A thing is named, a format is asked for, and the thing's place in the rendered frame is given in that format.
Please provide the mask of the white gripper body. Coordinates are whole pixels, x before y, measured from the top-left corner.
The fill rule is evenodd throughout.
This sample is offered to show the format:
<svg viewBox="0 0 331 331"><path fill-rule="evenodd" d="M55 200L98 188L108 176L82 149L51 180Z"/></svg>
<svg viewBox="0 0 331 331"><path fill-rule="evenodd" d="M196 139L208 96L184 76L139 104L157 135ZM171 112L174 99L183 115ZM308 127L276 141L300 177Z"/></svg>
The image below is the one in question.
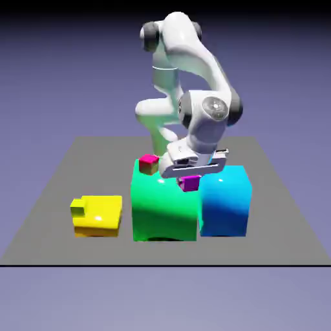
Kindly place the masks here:
<svg viewBox="0 0 331 331"><path fill-rule="evenodd" d="M219 173L226 165L226 152L216 152L207 165L178 165L174 164L166 153L160 160L158 170L162 178L181 178L185 176L204 176Z"/></svg>

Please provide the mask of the small purple cube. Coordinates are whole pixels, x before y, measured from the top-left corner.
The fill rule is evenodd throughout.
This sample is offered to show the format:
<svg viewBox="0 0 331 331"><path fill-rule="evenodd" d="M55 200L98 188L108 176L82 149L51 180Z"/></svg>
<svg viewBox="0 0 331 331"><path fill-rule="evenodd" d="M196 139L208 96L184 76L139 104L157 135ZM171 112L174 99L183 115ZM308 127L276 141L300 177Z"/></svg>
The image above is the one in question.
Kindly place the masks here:
<svg viewBox="0 0 331 331"><path fill-rule="evenodd" d="M200 175L183 176L177 179L177 184L183 192L197 191L200 179Z"/></svg>

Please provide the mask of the small pink cube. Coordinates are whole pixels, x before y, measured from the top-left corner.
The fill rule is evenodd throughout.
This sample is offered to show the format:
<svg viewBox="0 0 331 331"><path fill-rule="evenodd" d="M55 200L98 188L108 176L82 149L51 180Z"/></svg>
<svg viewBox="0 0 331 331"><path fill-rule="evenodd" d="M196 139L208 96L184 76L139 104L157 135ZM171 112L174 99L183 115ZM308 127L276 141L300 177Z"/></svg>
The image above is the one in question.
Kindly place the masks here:
<svg viewBox="0 0 331 331"><path fill-rule="evenodd" d="M153 175L158 171L159 157L156 155L145 154L138 160L139 172L145 175Z"/></svg>

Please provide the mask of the small yellow cube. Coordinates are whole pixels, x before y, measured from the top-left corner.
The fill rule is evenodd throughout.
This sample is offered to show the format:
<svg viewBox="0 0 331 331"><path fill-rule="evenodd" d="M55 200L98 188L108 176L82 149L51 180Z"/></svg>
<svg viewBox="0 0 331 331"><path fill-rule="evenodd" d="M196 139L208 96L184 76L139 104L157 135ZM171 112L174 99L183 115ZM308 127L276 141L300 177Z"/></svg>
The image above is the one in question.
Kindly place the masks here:
<svg viewBox="0 0 331 331"><path fill-rule="evenodd" d="M70 204L70 213L72 217L85 216L85 200L82 198L74 198Z"/></svg>

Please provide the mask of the large blue box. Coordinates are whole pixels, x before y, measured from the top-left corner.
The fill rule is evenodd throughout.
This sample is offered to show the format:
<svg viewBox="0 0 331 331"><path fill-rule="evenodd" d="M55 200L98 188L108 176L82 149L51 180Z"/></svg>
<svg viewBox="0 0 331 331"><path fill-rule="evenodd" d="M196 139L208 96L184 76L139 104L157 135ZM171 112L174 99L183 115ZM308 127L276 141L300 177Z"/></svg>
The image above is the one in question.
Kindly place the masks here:
<svg viewBox="0 0 331 331"><path fill-rule="evenodd" d="M244 237L252 186L242 165L205 175L198 189L198 226L203 237Z"/></svg>

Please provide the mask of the large green box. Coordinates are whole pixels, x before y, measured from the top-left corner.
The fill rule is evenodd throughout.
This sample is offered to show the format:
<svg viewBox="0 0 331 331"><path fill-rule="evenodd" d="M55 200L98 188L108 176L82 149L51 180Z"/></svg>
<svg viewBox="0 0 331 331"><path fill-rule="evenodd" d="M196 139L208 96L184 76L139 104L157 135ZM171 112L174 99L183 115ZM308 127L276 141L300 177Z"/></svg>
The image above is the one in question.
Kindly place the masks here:
<svg viewBox="0 0 331 331"><path fill-rule="evenodd" d="M134 162L131 179L133 240L197 239L198 192L184 192L174 178L146 175Z"/></svg>

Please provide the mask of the large yellow box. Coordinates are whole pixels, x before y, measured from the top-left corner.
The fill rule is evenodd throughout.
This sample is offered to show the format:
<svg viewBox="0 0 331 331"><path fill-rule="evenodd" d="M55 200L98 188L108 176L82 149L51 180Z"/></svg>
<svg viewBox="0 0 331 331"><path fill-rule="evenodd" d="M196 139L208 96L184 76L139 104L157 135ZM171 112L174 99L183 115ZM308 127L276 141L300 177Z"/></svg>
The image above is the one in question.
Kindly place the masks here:
<svg viewBox="0 0 331 331"><path fill-rule="evenodd" d="M76 237L117 237L122 219L122 196L81 197L85 200L85 216L72 217Z"/></svg>

